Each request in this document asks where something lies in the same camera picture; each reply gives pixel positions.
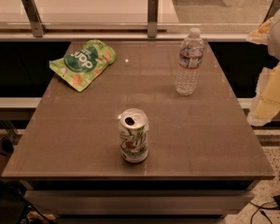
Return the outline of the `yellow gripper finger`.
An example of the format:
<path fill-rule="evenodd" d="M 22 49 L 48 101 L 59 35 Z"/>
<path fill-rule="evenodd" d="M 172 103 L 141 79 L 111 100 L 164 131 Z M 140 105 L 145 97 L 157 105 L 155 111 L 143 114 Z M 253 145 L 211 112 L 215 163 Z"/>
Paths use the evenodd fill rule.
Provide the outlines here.
<path fill-rule="evenodd" d="M 269 18 L 264 23 L 262 23 L 259 28 L 251 32 L 247 37 L 246 41 L 257 44 L 257 45 L 267 45 L 268 44 L 268 34 L 270 30 L 273 18 Z"/>
<path fill-rule="evenodd" d="M 259 74 L 256 96 L 252 99 L 247 121 L 263 126 L 280 112 L 280 62 L 273 69 L 264 67 Z"/>

